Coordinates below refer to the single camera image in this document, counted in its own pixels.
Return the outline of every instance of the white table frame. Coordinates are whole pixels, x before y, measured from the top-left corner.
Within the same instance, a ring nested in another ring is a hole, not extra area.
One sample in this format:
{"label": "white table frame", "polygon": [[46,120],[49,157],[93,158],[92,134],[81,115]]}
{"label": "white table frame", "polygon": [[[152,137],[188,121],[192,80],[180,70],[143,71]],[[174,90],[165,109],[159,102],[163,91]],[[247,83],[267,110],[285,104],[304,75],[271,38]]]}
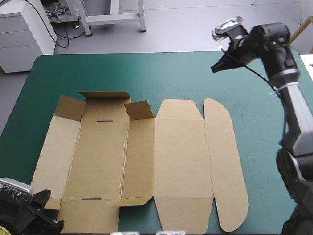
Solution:
{"label": "white table frame", "polygon": [[143,9],[143,0],[138,0],[139,12],[135,13],[119,13],[119,0],[111,0],[110,14],[109,15],[97,15],[88,16],[84,5],[84,0],[75,0],[79,15],[81,17],[85,32],[87,35],[92,35],[92,25],[104,25],[104,24],[118,24],[118,23],[130,23],[140,22],[141,31],[146,31],[145,15]]}

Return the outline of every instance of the white cabinet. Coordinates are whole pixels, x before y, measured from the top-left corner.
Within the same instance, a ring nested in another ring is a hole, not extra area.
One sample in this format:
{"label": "white cabinet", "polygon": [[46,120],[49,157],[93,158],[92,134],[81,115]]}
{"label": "white cabinet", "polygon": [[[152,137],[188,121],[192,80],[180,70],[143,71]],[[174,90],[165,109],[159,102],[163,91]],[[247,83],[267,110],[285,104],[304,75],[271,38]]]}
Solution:
{"label": "white cabinet", "polygon": [[[29,0],[43,18],[54,40],[56,35],[40,0]],[[40,55],[52,55],[55,42],[35,9],[24,0],[0,7],[0,67],[5,72],[28,71]]]}

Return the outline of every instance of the cardboard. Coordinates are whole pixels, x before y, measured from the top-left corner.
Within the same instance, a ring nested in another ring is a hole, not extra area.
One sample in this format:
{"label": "cardboard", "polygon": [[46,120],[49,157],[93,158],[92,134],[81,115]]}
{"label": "cardboard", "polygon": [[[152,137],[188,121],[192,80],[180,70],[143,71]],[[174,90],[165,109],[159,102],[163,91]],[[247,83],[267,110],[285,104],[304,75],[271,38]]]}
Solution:
{"label": "cardboard", "polygon": [[231,232],[244,222],[249,205],[233,123],[227,109],[213,99],[204,101],[204,116],[220,226]]}
{"label": "cardboard", "polygon": [[[224,157],[217,142],[210,143],[210,151],[207,147],[208,132],[219,135],[207,124],[219,125],[215,116],[208,113],[204,126],[191,100],[164,100],[154,118],[147,101],[131,103],[127,92],[80,94],[86,101],[60,98],[32,181],[35,192],[52,190],[46,208],[60,209],[64,233],[117,231],[119,207],[144,205],[152,197],[164,230],[204,234],[214,196],[223,229],[242,223],[244,181],[227,174],[219,180],[210,167],[210,157],[214,167]],[[233,131],[232,123],[227,125],[225,131]],[[232,150],[236,142],[230,141]],[[236,164],[230,172],[243,177],[238,152],[223,153],[235,154],[229,156]],[[223,196],[229,182],[232,192]]]}
{"label": "cardboard", "polygon": [[204,122],[195,103],[164,100],[155,119],[147,101],[125,108],[131,121],[122,199],[115,206],[144,204],[153,196],[163,230],[204,234],[213,191]]}

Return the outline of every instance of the white drawer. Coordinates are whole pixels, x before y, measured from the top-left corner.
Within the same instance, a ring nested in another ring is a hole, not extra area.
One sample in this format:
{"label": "white drawer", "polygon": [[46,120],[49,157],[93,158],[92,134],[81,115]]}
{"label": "white drawer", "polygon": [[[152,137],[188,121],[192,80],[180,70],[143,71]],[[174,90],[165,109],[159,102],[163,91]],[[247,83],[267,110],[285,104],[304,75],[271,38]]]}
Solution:
{"label": "white drawer", "polygon": [[37,45],[0,48],[0,67],[4,72],[29,71],[40,55]]}
{"label": "white drawer", "polygon": [[0,33],[0,48],[35,45],[36,40],[30,31]]}
{"label": "white drawer", "polygon": [[23,16],[0,18],[0,33],[29,30]]}

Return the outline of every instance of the zip tie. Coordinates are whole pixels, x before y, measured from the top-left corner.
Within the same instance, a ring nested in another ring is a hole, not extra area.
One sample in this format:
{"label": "zip tie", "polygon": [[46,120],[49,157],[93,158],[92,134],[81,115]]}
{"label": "zip tie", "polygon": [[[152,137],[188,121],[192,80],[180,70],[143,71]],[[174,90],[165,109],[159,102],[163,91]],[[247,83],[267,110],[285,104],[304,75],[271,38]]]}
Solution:
{"label": "zip tie", "polygon": [[277,94],[277,93],[279,93],[280,90],[282,90],[282,89],[284,89],[284,88],[286,88],[286,87],[293,86],[293,85],[299,85],[299,83],[298,83],[298,82],[290,82],[290,83],[287,83],[286,85],[284,85],[284,86],[278,88],[277,90],[275,90],[274,92],[271,92],[271,93],[269,93],[269,94]]}
{"label": "zip tie", "polygon": [[217,50],[222,50],[223,49],[223,45],[221,44],[221,40],[219,40],[219,46],[217,47]]}

